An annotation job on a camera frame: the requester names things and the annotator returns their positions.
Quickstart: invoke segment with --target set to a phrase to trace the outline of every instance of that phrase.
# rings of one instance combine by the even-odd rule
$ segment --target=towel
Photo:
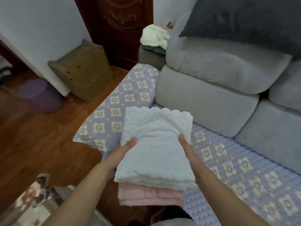
[[[166,29],[151,24],[143,29],[140,43],[142,45],[162,47],[166,50],[169,37],[170,35]]]
[[[183,191],[147,187],[130,182],[118,185],[120,205],[178,205],[183,206]]]
[[[179,143],[182,133],[190,142],[193,117],[188,112],[158,107],[127,107],[121,145],[136,137],[137,144],[117,166],[114,181],[157,188],[186,190],[195,177]]]

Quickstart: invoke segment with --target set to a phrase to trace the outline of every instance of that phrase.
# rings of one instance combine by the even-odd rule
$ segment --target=white wall
[[[153,23],[166,26],[184,12],[191,11],[197,0],[153,0]]]
[[[48,67],[91,41],[74,0],[0,0],[0,39],[62,95],[69,89]]]

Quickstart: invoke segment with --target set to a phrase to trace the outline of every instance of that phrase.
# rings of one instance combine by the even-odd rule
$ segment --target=carved wooden door
[[[130,70],[138,60],[142,30],[153,23],[153,0],[75,0],[94,43],[111,65]]]

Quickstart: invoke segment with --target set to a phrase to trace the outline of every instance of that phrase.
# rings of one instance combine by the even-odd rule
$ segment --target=forearm
[[[87,225],[107,183],[107,170],[96,165],[71,196],[44,222],[43,226]]]
[[[200,163],[198,167],[196,182],[221,225],[269,225],[241,201],[203,163]]]

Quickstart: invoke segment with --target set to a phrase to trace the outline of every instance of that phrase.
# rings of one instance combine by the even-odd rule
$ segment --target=pink towel
[[[136,185],[121,182],[118,185],[121,205],[183,205],[183,191]]]

